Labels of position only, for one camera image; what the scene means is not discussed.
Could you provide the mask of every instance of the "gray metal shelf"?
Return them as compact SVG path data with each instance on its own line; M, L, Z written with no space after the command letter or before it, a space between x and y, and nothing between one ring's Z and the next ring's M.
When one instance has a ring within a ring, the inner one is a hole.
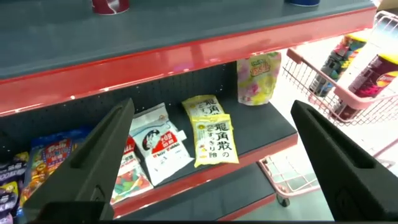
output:
M125 13L99 16L88 0L3 0L0 79L369 7L370 0L322 0L318 7L283 0L133 0Z

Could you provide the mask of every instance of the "colorful candy bag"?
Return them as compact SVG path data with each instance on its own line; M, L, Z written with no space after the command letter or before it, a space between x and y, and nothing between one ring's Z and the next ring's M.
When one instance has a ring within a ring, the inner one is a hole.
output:
M129 136L112 193L111 205L154 188L139 164L134 146L134 140Z
M195 116L224 114L224 110L214 95L194 96L182 102L190 120Z
M274 93L281 60L279 52L238 60L238 101L249 106L268 103Z
M229 114L193 117L195 167L221 162L239 163Z
M40 137L32 141L25 175L24 189L21 195L21 206L39 188L54 170L83 143L90 129L72 131Z
M178 138L164 103L136 115L129 134L145 158L150 181L156 186L193 158Z
M0 223L12 223L12 217L21 209L19 207L22 181L29 155L22 152L13 160L0 164Z

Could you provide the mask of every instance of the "can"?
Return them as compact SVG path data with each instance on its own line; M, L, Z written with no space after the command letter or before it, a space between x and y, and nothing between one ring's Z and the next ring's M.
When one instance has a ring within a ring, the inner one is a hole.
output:
M285 2L296 6L317 6L319 5L320 0L285 0Z
M398 54L379 54L355 78L348 90L361 98L375 98L398 76ZM342 120L353 119L361 110L340 102L335 113Z
M321 71L337 82L365 46L368 34L368 32L358 32L345 35L341 42L330 53ZM333 84L319 74L310 85L310 91L320 97L327 96L332 88Z
M129 0L91 0L93 11L100 15L115 15L129 9Z

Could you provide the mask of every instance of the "red label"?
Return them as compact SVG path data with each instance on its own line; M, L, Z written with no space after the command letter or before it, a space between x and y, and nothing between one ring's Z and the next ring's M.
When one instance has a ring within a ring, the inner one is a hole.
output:
M49 167L52 167L63 162L70 154L70 143L70 139L64 139L47 146L43 150L43 158L45 159L45 163Z
M134 142L132 137L129 135L127 137L127 143L126 143L126 147L124 148L123 154L126 155L127 153L129 153L131 151L134 151L134 146L135 145L136 145L136 143Z
M177 137L171 131L167 131L164 135L160 137L160 141L157 143L156 147L153 148L152 154L162 151L170 147L172 144L177 142Z

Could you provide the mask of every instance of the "store shelf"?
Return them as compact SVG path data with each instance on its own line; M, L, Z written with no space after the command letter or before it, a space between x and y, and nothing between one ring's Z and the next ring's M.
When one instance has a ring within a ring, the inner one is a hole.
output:
M232 220L274 200L275 190L254 163L120 219Z
M156 188L114 205L115 217L127 215L211 182L297 143L297 131L272 104L239 104L236 84L236 64L227 63L6 116L0 119L0 132L4 132L8 139L13 140L10 142L18 145L11 147L10 143L4 147L0 133L0 158L6 157L8 149L29 150L33 138L80 126L94 126L115 104L128 97L132 98L137 113L164 102L170 120L178 129L185 131L187 139L183 143L189 154L195 157L192 126L181 101L196 95L216 95L224 111L231 116L239 164L200 166L196 169L192 161Z
M364 29L375 12L369 0L134 0L98 16L89 1L2 1L0 116Z

